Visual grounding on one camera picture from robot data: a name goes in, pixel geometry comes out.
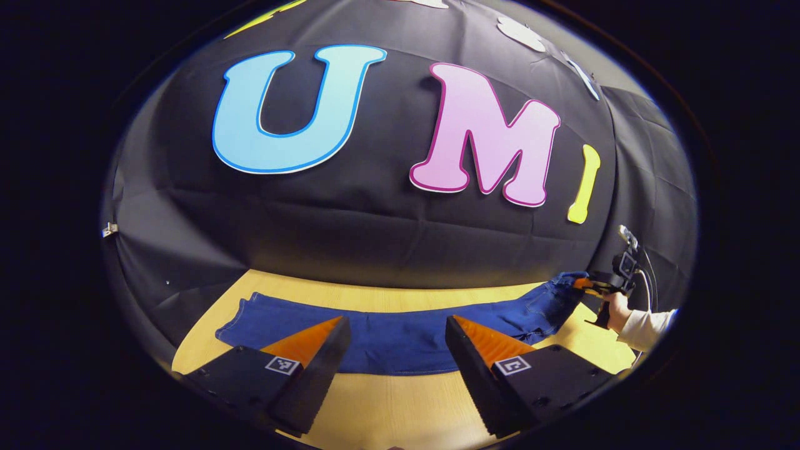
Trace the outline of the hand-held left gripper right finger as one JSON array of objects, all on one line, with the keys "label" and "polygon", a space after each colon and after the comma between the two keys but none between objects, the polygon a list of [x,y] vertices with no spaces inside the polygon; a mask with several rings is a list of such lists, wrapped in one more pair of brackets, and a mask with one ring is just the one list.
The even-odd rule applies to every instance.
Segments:
[{"label": "hand-held left gripper right finger", "polygon": [[566,347],[536,349],[455,314],[446,319],[445,342],[495,438],[554,421],[615,378]]}]

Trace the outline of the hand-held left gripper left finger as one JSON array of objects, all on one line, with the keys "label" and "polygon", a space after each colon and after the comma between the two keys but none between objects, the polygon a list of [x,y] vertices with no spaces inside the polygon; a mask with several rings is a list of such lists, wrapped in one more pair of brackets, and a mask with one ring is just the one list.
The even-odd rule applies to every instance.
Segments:
[{"label": "hand-held left gripper left finger", "polygon": [[182,381],[241,421],[300,438],[311,430],[350,344],[349,319],[338,316],[261,349],[232,347]]}]

